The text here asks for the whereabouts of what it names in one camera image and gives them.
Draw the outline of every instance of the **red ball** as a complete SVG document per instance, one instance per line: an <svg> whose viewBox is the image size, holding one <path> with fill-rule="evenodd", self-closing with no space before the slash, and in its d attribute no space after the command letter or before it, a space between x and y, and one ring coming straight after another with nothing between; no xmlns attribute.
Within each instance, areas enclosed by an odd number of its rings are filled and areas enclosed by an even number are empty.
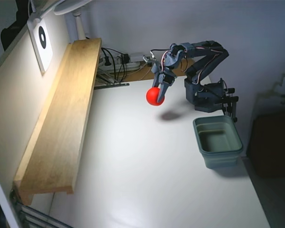
<svg viewBox="0 0 285 228"><path fill-rule="evenodd" d="M153 87L148 90L147 92L147 101L149 104L154 105L154 106L159 106L163 103L165 100L165 97L160 102L157 102L158 95L160 93L160 89L157 87Z"/></svg>

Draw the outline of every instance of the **gray plastic bin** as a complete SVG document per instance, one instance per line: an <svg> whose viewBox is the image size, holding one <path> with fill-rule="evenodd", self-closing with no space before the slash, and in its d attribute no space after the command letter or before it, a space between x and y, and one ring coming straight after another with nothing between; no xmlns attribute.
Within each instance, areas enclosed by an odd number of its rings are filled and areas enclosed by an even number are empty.
<svg viewBox="0 0 285 228"><path fill-rule="evenodd" d="M207 168L236 165L243 144L229 116L197 118L193 127Z"/></svg>

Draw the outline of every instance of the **wooden shelf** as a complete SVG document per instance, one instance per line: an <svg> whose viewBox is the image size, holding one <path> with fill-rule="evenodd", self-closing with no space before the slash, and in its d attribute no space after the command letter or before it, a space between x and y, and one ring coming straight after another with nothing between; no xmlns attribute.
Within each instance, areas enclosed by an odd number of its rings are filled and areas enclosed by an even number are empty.
<svg viewBox="0 0 285 228"><path fill-rule="evenodd" d="M32 195L74 193L97 73L101 39L69 45L14 178L26 205Z"/></svg>

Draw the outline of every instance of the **target sticker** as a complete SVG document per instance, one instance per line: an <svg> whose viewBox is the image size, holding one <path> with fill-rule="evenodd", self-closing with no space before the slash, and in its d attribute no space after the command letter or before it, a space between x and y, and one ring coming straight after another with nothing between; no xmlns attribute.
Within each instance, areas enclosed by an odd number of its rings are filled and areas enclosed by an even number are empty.
<svg viewBox="0 0 285 228"><path fill-rule="evenodd" d="M53 57L53 50L46 23L44 19L36 25L34 25L33 22L28 21L28 27L40 70L42 73L45 73Z"/></svg>
<svg viewBox="0 0 285 228"><path fill-rule="evenodd" d="M39 41L43 49L47 47L47 37L42 26L39 26Z"/></svg>

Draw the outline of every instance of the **black circle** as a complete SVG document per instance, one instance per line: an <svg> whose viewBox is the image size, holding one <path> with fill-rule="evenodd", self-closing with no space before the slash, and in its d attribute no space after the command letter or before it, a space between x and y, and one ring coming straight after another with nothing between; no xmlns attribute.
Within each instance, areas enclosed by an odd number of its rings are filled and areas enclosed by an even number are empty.
<svg viewBox="0 0 285 228"><path fill-rule="evenodd" d="M43 47L43 49L46 49L47 47L46 34L41 26L39 27L39 40L40 40L40 44Z"/></svg>

